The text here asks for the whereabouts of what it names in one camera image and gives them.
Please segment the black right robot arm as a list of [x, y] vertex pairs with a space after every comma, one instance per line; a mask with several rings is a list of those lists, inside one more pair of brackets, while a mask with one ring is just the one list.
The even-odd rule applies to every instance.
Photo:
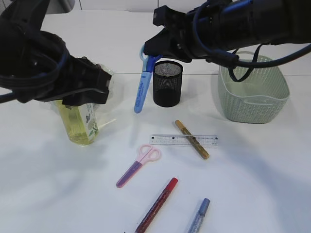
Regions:
[[[229, 69], [269, 68], [311, 51], [308, 0], [207, 0], [187, 13], [164, 5], [154, 10], [162, 30], [144, 43], [144, 54], [185, 63], [205, 60]], [[234, 50], [254, 45], [304, 44], [297, 52], [270, 62], [244, 62]]]

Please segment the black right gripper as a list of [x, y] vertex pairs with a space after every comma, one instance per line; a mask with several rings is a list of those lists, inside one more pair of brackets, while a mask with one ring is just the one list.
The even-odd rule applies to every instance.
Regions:
[[154, 10], [153, 24], [163, 29], [144, 43], [145, 55], [170, 58], [190, 63], [193, 55], [186, 46], [186, 14], [173, 10], [166, 5]]

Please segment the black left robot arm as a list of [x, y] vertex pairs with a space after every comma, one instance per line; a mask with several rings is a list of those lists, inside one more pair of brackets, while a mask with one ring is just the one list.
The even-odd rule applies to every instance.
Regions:
[[70, 55], [59, 36], [41, 30], [49, 2], [15, 0], [0, 16], [1, 103], [105, 104], [111, 74], [86, 57]]

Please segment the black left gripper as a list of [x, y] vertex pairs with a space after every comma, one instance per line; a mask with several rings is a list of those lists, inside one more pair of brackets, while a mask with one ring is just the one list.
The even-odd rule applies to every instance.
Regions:
[[53, 90], [38, 100], [59, 100], [68, 106], [106, 104], [111, 79], [112, 70], [105, 65], [93, 63], [86, 57], [71, 57], [69, 65], [54, 83]]

